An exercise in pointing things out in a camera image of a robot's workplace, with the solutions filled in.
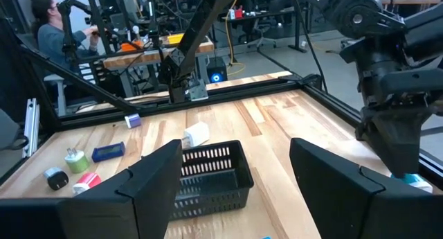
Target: woman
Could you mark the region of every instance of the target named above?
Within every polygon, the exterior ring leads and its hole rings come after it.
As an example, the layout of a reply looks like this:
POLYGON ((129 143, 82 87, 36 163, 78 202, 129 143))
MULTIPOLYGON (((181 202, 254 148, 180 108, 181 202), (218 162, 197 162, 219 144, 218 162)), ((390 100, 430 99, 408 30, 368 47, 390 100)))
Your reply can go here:
MULTIPOLYGON (((80 68, 73 66, 66 58, 65 53, 62 51, 64 43, 63 21, 62 15, 57 9, 56 0, 33 0, 32 11, 35 17, 35 23, 33 24, 33 34, 37 41, 38 49, 44 54, 49 56, 49 60, 80 74, 80 68)), ((93 33, 97 32, 97 27, 92 26, 84 30, 80 30, 73 33, 73 39, 76 41, 77 47, 81 46, 88 36, 89 49, 77 49, 77 56, 79 58, 89 57, 97 55, 97 43, 99 37, 93 33)), ((45 76, 52 74, 51 72, 45 72, 45 76)), ((54 82, 50 82, 52 85, 52 91, 50 95, 57 96, 57 86, 54 82)), ((68 86, 64 89, 64 95, 67 100, 73 100, 88 96, 86 93, 78 91, 74 86, 66 83, 68 86)))

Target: computer tower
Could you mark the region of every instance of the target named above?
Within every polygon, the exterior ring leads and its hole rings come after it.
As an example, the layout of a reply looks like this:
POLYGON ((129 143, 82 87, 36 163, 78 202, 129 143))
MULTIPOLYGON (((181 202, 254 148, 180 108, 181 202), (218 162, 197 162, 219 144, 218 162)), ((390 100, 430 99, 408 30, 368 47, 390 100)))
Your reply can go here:
POLYGON ((228 80, 226 64, 221 57, 212 57, 206 67, 210 83, 223 82, 228 80))

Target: robot workstation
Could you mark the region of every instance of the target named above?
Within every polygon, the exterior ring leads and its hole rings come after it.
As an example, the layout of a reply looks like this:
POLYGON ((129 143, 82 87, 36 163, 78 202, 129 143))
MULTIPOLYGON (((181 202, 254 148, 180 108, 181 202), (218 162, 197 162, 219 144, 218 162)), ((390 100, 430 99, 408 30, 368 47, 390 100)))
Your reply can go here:
MULTIPOLYGON (((52 63, 1 19, 2 46, 23 78, 38 82, 35 64, 106 103, 58 116, 34 84, 24 136, 0 112, 1 148, 24 149, 0 186, 0 238, 443 238, 442 185, 420 150, 422 125, 443 96, 443 71, 422 67, 443 54, 443 5, 403 18, 380 0, 294 0, 355 41, 339 55, 357 67, 356 112, 325 93, 318 75, 206 84, 196 53, 233 1, 201 0, 167 50, 153 0, 141 0, 150 21, 124 33, 95 1, 61 1, 72 65, 82 60, 72 7, 91 15, 106 43, 132 47, 102 57, 159 56, 168 90, 134 98, 52 63), (44 143, 39 129, 51 134, 44 143), (415 175, 432 190, 410 184, 415 175)), ((133 19, 123 14, 123 23, 133 19)))

